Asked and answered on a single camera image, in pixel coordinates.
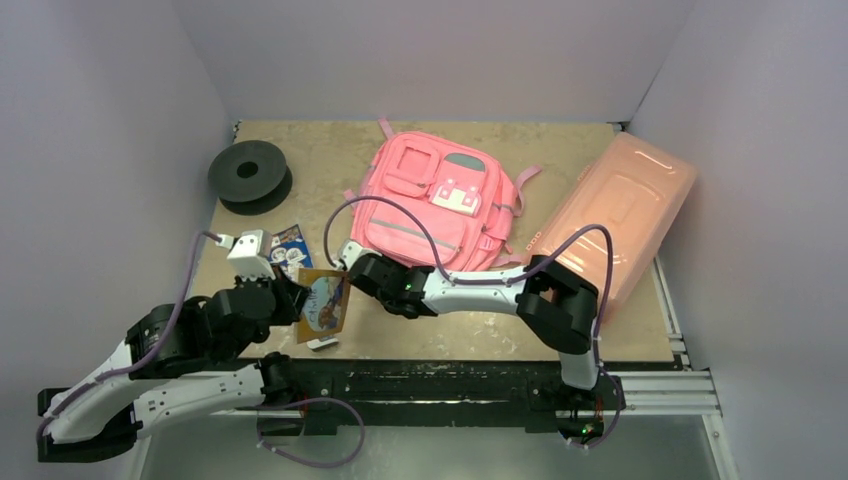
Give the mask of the small white stapler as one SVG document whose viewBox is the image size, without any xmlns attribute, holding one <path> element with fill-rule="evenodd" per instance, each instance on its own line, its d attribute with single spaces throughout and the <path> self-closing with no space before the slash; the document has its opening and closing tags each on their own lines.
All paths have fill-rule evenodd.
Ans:
<svg viewBox="0 0 848 480">
<path fill-rule="evenodd" d="M 339 340 L 335 336 L 325 336 L 308 340 L 306 342 L 306 346 L 312 351 L 320 351 L 335 346 L 338 343 Z"/>
</svg>

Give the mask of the brown illustrated picture book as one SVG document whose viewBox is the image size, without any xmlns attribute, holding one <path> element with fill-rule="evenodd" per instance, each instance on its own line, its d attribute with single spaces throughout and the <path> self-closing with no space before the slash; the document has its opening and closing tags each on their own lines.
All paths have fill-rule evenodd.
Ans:
<svg viewBox="0 0 848 480">
<path fill-rule="evenodd" d="M 350 285 L 343 271 L 302 268 L 298 282 L 308 290 L 295 328 L 298 344 L 340 333 L 344 327 Z"/>
</svg>

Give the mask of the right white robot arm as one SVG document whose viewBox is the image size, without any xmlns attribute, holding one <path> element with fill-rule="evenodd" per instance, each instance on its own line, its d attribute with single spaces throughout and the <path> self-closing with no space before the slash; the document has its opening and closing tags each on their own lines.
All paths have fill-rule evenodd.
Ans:
<svg viewBox="0 0 848 480">
<path fill-rule="evenodd" d="M 521 319 L 558 353 L 561 392 L 569 404 L 584 407 L 599 396 L 596 337 L 607 295 L 556 261 L 536 255 L 529 264 L 507 270 L 442 273 L 364 250 L 343 253 L 339 262 L 352 286 L 393 315 L 485 312 Z"/>
</svg>

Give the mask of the pink student backpack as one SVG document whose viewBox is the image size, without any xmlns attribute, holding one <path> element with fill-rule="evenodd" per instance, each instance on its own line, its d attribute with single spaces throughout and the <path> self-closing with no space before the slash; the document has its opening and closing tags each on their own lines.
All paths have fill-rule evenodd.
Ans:
<svg viewBox="0 0 848 480">
<path fill-rule="evenodd" d="M 523 213 L 524 184 L 540 172 L 531 166 L 511 178 L 490 155 L 431 134 L 386 137 L 353 206 L 351 239 L 407 266 L 482 271 L 520 263 L 508 244 L 513 220 Z"/>
</svg>

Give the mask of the blue book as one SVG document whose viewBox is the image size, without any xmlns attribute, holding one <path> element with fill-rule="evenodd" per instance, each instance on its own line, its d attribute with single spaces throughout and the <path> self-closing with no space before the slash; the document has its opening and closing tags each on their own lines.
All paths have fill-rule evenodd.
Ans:
<svg viewBox="0 0 848 480">
<path fill-rule="evenodd" d="M 269 262 L 279 267 L 286 276 L 297 282 L 303 268 L 312 268 L 313 262 L 299 225 L 293 225 L 271 236 Z"/>
</svg>

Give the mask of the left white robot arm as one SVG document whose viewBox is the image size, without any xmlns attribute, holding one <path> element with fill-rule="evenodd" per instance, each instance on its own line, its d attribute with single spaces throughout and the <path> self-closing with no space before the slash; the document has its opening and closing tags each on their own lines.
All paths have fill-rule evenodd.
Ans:
<svg viewBox="0 0 848 480">
<path fill-rule="evenodd" d="M 84 380 L 38 394 L 38 461 L 99 462 L 182 421 L 289 407 L 298 382 L 284 354 L 206 379 L 199 374 L 234 362 L 247 346 L 267 340 L 271 327 L 298 322 L 308 297 L 307 287 L 277 274 L 236 279 L 212 296 L 153 308 Z"/>
</svg>

